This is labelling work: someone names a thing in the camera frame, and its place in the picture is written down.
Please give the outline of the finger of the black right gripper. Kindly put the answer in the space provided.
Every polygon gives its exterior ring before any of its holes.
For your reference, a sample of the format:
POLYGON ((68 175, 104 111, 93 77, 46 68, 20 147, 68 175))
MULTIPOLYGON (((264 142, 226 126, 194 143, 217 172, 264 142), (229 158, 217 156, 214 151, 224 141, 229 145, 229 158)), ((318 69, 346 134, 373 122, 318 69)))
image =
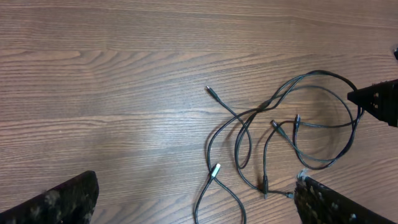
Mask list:
POLYGON ((378 120, 397 127, 397 80, 349 92, 347 97, 378 120))

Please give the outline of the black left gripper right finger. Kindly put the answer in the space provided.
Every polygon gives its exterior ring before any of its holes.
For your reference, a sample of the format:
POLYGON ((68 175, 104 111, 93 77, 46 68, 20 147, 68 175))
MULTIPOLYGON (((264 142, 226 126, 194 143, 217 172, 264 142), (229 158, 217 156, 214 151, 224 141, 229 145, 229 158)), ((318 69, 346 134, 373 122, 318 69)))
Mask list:
POLYGON ((297 177, 294 202, 303 224, 394 224, 306 175, 297 177))

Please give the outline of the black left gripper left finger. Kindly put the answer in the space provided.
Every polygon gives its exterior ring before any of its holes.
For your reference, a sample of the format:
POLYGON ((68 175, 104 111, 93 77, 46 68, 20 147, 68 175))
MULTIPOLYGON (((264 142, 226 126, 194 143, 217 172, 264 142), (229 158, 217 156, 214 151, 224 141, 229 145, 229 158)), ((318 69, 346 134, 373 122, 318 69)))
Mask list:
POLYGON ((96 173, 85 171, 1 213, 2 224, 89 224, 99 195, 96 173))

